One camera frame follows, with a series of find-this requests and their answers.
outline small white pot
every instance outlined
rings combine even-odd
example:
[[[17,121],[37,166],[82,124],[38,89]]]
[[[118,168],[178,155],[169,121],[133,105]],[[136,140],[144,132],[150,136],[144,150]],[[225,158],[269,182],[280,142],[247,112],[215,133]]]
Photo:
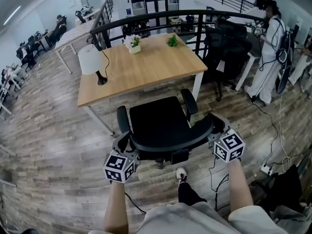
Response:
[[[135,46],[135,47],[129,49],[129,52],[130,52],[131,54],[136,54],[136,53],[138,53],[138,52],[140,52],[140,51],[141,51],[141,46],[140,46],[140,44],[139,44],[138,46]]]

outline white table lamp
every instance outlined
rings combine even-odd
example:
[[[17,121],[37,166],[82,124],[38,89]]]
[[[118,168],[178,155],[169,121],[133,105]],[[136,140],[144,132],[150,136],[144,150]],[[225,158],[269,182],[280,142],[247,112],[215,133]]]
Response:
[[[83,47],[78,52],[78,58],[82,74],[91,75],[96,73],[98,85],[104,85],[107,82],[107,78],[103,77],[99,71],[103,67],[107,67],[108,59],[94,45],[90,44]]]

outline black lamp base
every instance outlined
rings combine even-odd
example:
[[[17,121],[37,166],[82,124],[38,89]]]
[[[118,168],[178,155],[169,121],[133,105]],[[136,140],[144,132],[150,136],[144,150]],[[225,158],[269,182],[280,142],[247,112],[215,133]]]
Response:
[[[107,82],[107,78],[103,77],[99,71],[96,71],[96,75],[98,77],[98,81],[97,81],[98,85],[101,86],[101,85],[104,85]]]

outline chair seat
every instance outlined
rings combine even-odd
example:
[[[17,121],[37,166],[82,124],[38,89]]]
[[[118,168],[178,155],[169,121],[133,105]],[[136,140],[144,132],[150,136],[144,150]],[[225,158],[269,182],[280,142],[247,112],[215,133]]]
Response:
[[[133,107],[129,114],[135,139],[141,143],[157,147],[172,145],[190,130],[177,97]]]

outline lamp shade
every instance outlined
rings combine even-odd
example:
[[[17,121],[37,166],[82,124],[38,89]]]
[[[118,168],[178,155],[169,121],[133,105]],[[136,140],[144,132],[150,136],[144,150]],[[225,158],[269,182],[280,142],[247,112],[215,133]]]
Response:
[[[90,75],[102,68],[104,69],[108,64],[108,59],[92,44],[83,47],[78,52],[78,58],[84,75]]]

